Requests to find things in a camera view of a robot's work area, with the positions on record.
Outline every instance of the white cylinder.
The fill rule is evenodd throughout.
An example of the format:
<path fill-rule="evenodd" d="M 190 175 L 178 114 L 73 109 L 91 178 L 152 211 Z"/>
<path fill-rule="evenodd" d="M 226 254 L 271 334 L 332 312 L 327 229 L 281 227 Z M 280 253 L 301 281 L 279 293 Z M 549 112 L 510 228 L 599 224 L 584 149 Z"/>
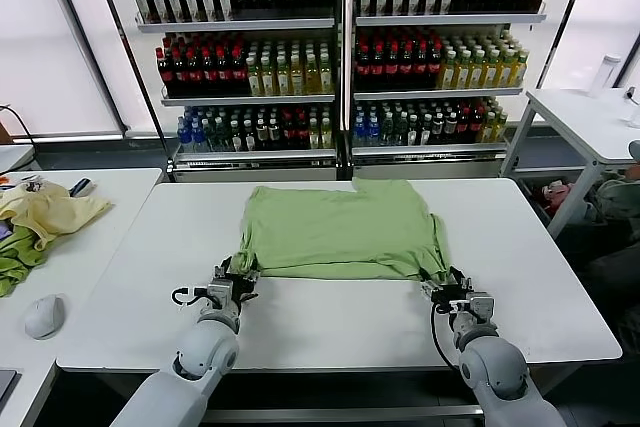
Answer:
<path fill-rule="evenodd" d="M 591 83 L 591 88 L 589 89 L 589 97 L 598 97 L 602 92 L 602 89 L 609 88 L 611 76 L 613 75 L 613 71 L 620 63 L 620 57 L 617 55 L 605 55 L 602 59 L 602 64 L 598 69 L 598 73 L 596 74 L 593 82 Z"/>

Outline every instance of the shelf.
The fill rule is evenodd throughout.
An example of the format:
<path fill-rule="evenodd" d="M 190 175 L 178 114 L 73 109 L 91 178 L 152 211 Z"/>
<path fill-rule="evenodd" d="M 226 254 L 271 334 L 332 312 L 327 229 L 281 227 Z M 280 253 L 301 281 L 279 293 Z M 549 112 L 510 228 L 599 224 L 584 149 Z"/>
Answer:
<path fill-rule="evenodd" d="M 492 144 L 444 144 L 444 145 L 406 145 L 394 147 L 354 147 L 354 160 L 365 158 L 388 158 L 405 156 L 448 157 L 460 155 L 503 154 L 507 150 L 505 143 Z"/>
<path fill-rule="evenodd" d="M 335 100 L 334 94 L 280 95 L 275 97 L 186 97 L 163 98 L 165 107 L 203 107 L 207 105 L 319 104 Z"/>
<path fill-rule="evenodd" d="M 181 24 L 143 24 L 138 23 L 138 30 L 143 34 L 164 34 L 166 32 L 228 32 L 249 30 L 301 30 L 330 29 L 335 21 L 327 18 L 304 19 L 260 19 L 232 20 L 219 22 L 184 22 Z"/>
<path fill-rule="evenodd" d="M 401 25 L 492 25 L 539 24 L 546 14 L 469 14 L 469 15 L 398 15 L 356 17 L 358 27 L 394 27 Z"/>
<path fill-rule="evenodd" d="M 444 99 L 450 97 L 491 97 L 518 95 L 522 87 L 505 89 L 462 89 L 462 90 L 407 90 L 400 92 L 356 92 L 354 100 L 394 100 L 394 99 Z"/>

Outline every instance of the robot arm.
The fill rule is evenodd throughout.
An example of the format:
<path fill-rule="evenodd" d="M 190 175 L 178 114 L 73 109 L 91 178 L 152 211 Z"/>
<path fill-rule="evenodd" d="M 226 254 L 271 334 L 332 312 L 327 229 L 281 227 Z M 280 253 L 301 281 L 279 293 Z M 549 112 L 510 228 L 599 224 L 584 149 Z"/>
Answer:
<path fill-rule="evenodd" d="M 566 427 L 556 408 L 531 380 L 522 352 L 498 337 L 491 323 L 493 298 L 474 292 L 471 280 L 452 269 L 453 284 L 422 284 L 435 310 L 448 313 L 460 374 L 484 412 L 487 427 Z"/>
<path fill-rule="evenodd" d="M 241 302 L 251 297 L 255 278 L 237 278 L 216 267 L 207 287 L 194 289 L 191 305 L 207 300 L 196 325 L 181 338 L 170 365 L 149 376 L 133 394 L 112 427 L 197 427 L 207 410 L 209 397 L 238 356 L 236 334 Z"/>

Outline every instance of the floor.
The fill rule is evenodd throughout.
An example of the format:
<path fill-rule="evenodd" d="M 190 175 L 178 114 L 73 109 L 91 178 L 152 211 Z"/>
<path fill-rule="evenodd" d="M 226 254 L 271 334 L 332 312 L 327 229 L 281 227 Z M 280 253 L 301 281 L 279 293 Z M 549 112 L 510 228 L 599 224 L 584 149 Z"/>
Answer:
<path fill-rule="evenodd" d="M 166 155 L 157 143 L 136 143 L 120 148 L 90 144 L 81 148 L 46 148 L 38 162 L 46 170 L 166 167 Z M 577 166 L 580 157 L 553 132 L 541 131 L 529 139 L 520 166 Z M 344 374 L 327 376 L 232 376 L 224 379 L 212 398 L 211 408 L 301 408 L 437 405 L 468 403 L 473 399 L 460 379 L 451 373 Z M 640 426 L 638 379 L 640 361 L 625 360 L 589 365 L 580 369 L 547 397 L 558 407 L 568 427 L 605 425 Z M 37 426 L 109 425 L 125 399 L 89 374 L 62 372 L 45 404 Z M 470 427 L 477 421 L 458 420 L 420 423 L 421 426 Z"/>

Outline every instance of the red bottle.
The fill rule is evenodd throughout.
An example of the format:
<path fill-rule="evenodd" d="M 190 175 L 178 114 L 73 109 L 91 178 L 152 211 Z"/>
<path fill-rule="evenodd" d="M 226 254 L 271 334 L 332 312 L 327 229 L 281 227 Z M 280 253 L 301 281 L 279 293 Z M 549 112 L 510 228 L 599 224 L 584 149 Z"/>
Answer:
<path fill-rule="evenodd" d="M 200 60 L 195 55 L 192 47 L 187 50 L 187 69 L 189 70 L 189 82 L 191 85 L 200 87 L 204 80 L 204 73 L 202 72 Z"/>
<path fill-rule="evenodd" d="M 367 44 L 360 44 L 360 55 L 358 57 L 356 69 L 358 76 L 362 81 L 369 79 L 371 66 L 369 65 L 369 46 Z"/>
<path fill-rule="evenodd" d="M 398 62 L 398 70 L 400 71 L 400 78 L 403 82 L 408 82 L 411 77 L 411 72 L 413 70 L 413 42 L 408 40 L 404 44 L 404 50 L 402 51 L 402 55 L 400 56 L 400 60 Z"/>
<path fill-rule="evenodd" d="M 228 87 L 233 80 L 233 71 L 221 44 L 216 46 L 216 57 L 218 58 L 218 79 L 220 83 Z"/>
<path fill-rule="evenodd" d="M 384 73 L 384 51 L 382 41 L 376 42 L 375 52 L 371 59 L 371 82 L 378 83 L 382 81 Z"/>
<path fill-rule="evenodd" d="M 391 42 L 389 52 L 387 53 L 384 73 L 387 77 L 387 82 L 393 82 L 398 73 L 398 42 L 395 40 Z"/>

